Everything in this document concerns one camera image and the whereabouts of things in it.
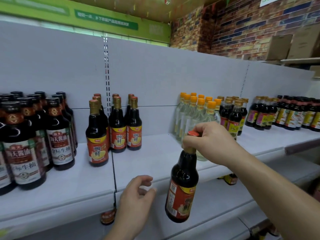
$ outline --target brick wallpaper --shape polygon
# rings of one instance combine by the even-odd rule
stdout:
[[[210,7],[198,7],[171,25],[170,47],[211,52],[215,19]]]
[[[260,2],[238,0],[218,11],[211,54],[264,60],[271,36],[320,22],[320,0],[278,0],[264,7]]]

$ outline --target red label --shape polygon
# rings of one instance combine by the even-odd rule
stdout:
[[[102,163],[109,159],[108,149],[106,146],[107,137],[87,138],[90,162]]]
[[[117,209],[114,208],[110,211],[106,211],[106,212],[102,213],[100,216],[101,223],[110,224],[111,222],[113,222],[116,217],[116,212],[117,212]]]
[[[113,149],[123,149],[127,146],[126,127],[110,128],[110,144]]]
[[[58,116],[62,115],[61,108],[60,107],[55,107],[55,108],[49,108],[49,115],[50,116]]]
[[[32,116],[32,115],[35,115],[35,109],[33,107],[31,108],[22,108],[22,114],[24,116]]]
[[[127,126],[127,140],[128,146],[138,147],[142,143],[142,126]]]
[[[7,113],[5,117],[5,123],[8,125],[16,125],[23,122],[22,113]]]
[[[195,191],[196,187],[184,188],[171,180],[166,203],[168,212],[178,219],[188,218]]]
[[[220,125],[223,125],[224,128],[227,128],[228,126],[228,118],[224,118],[224,117],[221,117],[221,122],[220,122]]]

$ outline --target bottle with white label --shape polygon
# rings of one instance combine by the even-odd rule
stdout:
[[[185,119],[183,121],[183,124],[181,121],[181,125],[180,125],[180,128],[182,129],[181,141],[188,134],[191,119],[196,114],[196,111],[197,111],[196,104],[197,104],[197,97],[191,96],[190,97],[190,106],[189,106],[189,108],[187,108],[185,110]]]
[[[186,93],[185,92],[181,92],[180,93],[180,103],[177,105],[176,110],[174,112],[174,133],[176,134],[178,131],[178,121],[179,121],[179,113],[180,113],[180,109],[182,108],[184,102],[184,95]]]
[[[23,190],[31,190],[46,181],[46,171],[37,153],[36,132],[24,121],[20,103],[2,102],[6,112],[3,145],[14,179]]]
[[[184,121],[184,116],[185,116],[185,110],[187,108],[189,108],[189,104],[190,104],[190,97],[191,95],[190,94],[185,94],[184,95],[184,99],[183,99],[183,106],[181,107],[180,111],[179,111],[179,116],[177,117],[178,118],[178,130],[177,132],[175,133],[176,134],[176,139],[178,141],[181,141],[181,135],[180,135],[180,131],[182,133],[182,130],[180,130],[180,127],[181,127],[181,121]]]
[[[75,164],[69,121],[62,116],[59,98],[47,98],[49,116],[47,134],[50,142],[53,166],[67,170]]]
[[[42,110],[42,107],[39,98],[36,97],[21,97],[17,101],[21,105],[21,111],[24,116],[24,119],[27,120],[28,125],[32,131],[35,131],[36,134],[36,153],[39,154],[38,157],[42,158],[43,165],[48,172],[53,167],[52,157],[50,153],[50,146],[46,144],[46,125],[43,117],[36,114],[37,110]]]

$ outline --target ceiling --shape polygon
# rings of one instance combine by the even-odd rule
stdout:
[[[136,17],[169,23],[220,0],[71,0]]]

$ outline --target person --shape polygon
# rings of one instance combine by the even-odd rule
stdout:
[[[182,147],[196,148],[209,161],[235,173],[284,239],[320,239],[318,201],[248,153],[217,122],[200,123],[193,130],[202,137],[186,136]],[[156,189],[139,187],[151,186],[151,181],[152,177],[143,175],[127,185],[105,240],[133,240],[142,231]]]

